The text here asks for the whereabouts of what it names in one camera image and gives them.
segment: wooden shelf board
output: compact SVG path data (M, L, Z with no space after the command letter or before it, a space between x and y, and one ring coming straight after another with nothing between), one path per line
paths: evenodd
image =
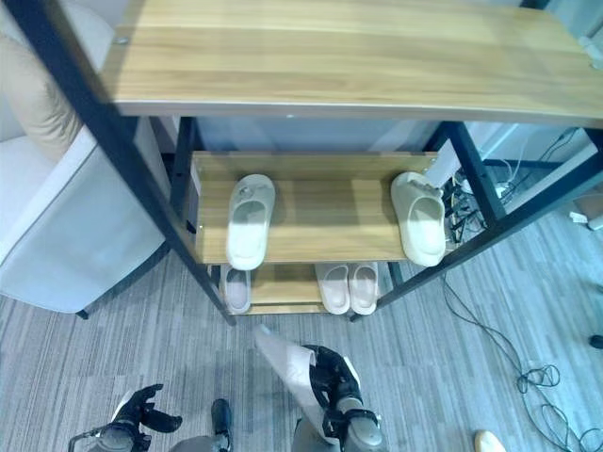
M267 314L326 314L327 311L318 304L267 304L252 305L252 308L244 315L267 315Z
M131 0L116 38L102 78L128 115L603 127L603 73L547 11L466 0Z
M315 263L405 259L389 186L400 172L427 168L432 155L372 156L379 166L375 163L372 169L367 167L364 174L374 179L345 178L358 166L368 164L365 156L295 157L296 166L290 168L285 155L256 157L249 166L243 165L250 162L248 156L235 154L195 153L193 158L202 185L196 250L204 263L227 262L230 196L236 180L251 172L262 172L271 178L273 172L289 177L272 179L276 203L265 263ZM262 159L267 162L265 170L261 170ZM270 166L276 165L275 161L283 165L272 170ZM212 172L216 166L220 170ZM315 180L295 179L296 174L313 177L310 169L314 167L320 168Z
M246 315L326 313L314 266L262 265L252 275L252 308Z

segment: white sofa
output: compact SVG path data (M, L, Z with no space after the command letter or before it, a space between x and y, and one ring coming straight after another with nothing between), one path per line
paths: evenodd
M100 68L113 30L84 7L65 8L90 60ZM6 16L2 30L23 41ZM139 120L135 141L168 196L168 177L148 119ZM163 241L85 126L53 162L0 99L1 294L77 313Z

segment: white slide sandal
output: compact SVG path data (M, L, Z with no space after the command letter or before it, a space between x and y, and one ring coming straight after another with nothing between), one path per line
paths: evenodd
M404 253L420 266L437 266L446 251L442 190L422 174L404 172L394 179L391 196Z
M252 307L252 273L222 265L220 291L231 314L246 313Z
M348 286L352 310L360 315L373 314L379 297L377 263L350 264Z
M237 270L258 268L266 256L276 190L263 174L238 181L230 198L226 257Z
M345 314L350 309L348 266L346 264L315 264L322 304L331 314Z

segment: floor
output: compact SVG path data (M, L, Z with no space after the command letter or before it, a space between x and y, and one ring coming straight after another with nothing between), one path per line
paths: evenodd
M525 363L560 368L561 384L546 393L583 431L603 428L603 352L586 343L603 333L595 288L603 283L603 233L566 214L549 214L448 280ZM349 355L390 451L466 452L477 428L493 430L509 452L552 450L529 424L512 369L483 333L448 311L440 281L356 324L283 315L241 317L229 328L175 255L151 264L95 303L88 321L0 299L1 450L65 450L76 433L106 423L128 388L163 382L157 407L184 423L171 435L155 433L152 451L209 432L219 396L232 402L235 451L288 451L300 410L253 348L260 323ZM417 270L401 268L406 277Z

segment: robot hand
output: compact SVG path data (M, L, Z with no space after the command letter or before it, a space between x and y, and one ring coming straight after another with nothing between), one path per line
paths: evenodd
M75 443L83 438L96 437L96 444L90 452L142 452L149 450L151 436L139 431L142 424L152 430L171 433L180 428L182 417L170 416L155 410L155 397L163 384L147 386L131 395L126 395L113 416L110 424L95 428L69 441L69 452L74 452Z
M341 450L385 451L379 421L363 405L358 375L351 363L329 348L305 347L314 351L316 357L315 364L310 365L310 381L314 396L325 411L325 436L339 440Z

